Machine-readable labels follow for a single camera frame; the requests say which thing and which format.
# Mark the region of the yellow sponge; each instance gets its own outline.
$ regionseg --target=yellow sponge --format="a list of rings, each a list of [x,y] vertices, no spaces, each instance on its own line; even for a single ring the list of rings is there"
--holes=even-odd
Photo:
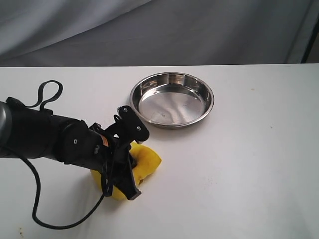
[[[137,166],[133,168],[133,176],[138,186],[147,176],[155,172],[161,163],[161,158],[146,146],[137,143],[132,143],[131,146],[130,154],[137,162]],[[102,190],[101,174],[95,170],[91,170],[91,174],[99,189]],[[122,200],[126,197],[118,188],[114,187],[112,198]]]

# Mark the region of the bolt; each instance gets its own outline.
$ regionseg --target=bolt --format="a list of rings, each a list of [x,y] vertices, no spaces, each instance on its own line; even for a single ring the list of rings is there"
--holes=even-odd
[[[97,146],[95,147],[95,149],[94,149],[94,154],[98,154],[99,149],[100,149],[100,146],[99,146],[99,145],[97,145]]]

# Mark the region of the bowl rim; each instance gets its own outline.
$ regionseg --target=bowl rim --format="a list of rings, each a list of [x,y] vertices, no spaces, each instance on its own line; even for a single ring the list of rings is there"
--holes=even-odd
[[[143,82],[149,80],[150,78],[153,78],[155,76],[159,76],[159,75],[168,75],[168,74],[178,74],[178,75],[184,75],[184,76],[188,76],[188,77],[191,77],[197,81],[199,81],[200,83],[202,83],[206,89],[208,90],[209,94],[211,95],[211,101],[210,101],[210,105],[208,107],[208,109],[198,118],[190,121],[190,122],[186,122],[186,123],[179,123],[179,124],[170,124],[170,123],[158,123],[156,121],[153,121],[151,119],[148,119],[146,118],[144,115],[142,115],[138,109],[135,107],[135,105],[133,104],[133,95],[134,95],[134,91],[136,90],[136,88]],[[133,111],[140,117],[142,118],[144,121],[156,126],[156,127],[161,127],[161,128],[183,128],[183,127],[186,127],[186,126],[189,126],[189,125],[192,125],[194,123],[197,123],[199,121],[201,121],[202,119],[204,119],[206,116],[208,116],[208,114],[211,112],[211,110],[213,109],[214,107],[214,104],[215,104],[215,96],[214,96],[214,93],[212,91],[212,89],[210,88],[210,86],[205,83],[203,80],[199,79],[198,77],[195,77],[193,75],[190,75],[190,74],[187,74],[187,73],[182,73],[182,72],[161,72],[161,73],[156,73],[156,74],[152,74],[150,76],[147,76],[145,78],[143,78],[142,80],[140,80],[139,82],[137,82],[134,87],[132,88],[131,90],[131,93],[130,93],[130,105],[131,105],[131,108],[133,109]]]

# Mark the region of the stainless steel bowl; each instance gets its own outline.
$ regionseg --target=stainless steel bowl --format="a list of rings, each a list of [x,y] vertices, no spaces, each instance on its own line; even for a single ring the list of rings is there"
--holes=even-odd
[[[182,128],[205,118],[214,95],[202,80],[184,73],[148,76],[132,89],[130,104],[145,121],[161,128]]]

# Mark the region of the white table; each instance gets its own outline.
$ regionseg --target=white table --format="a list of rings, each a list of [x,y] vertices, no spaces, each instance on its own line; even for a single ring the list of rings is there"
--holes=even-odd
[[[113,123],[133,85],[164,71],[207,82],[213,111],[182,130],[149,126],[145,145],[163,159],[132,202],[105,199],[82,225],[53,231],[33,222],[35,181],[18,159],[0,160],[0,238],[317,239],[319,238],[319,64],[0,68],[0,100],[36,101],[41,82],[58,80],[54,113]],[[45,95],[56,90],[48,86]],[[32,160],[42,181],[38,216],[65,225],[100,197],[89,170]]]

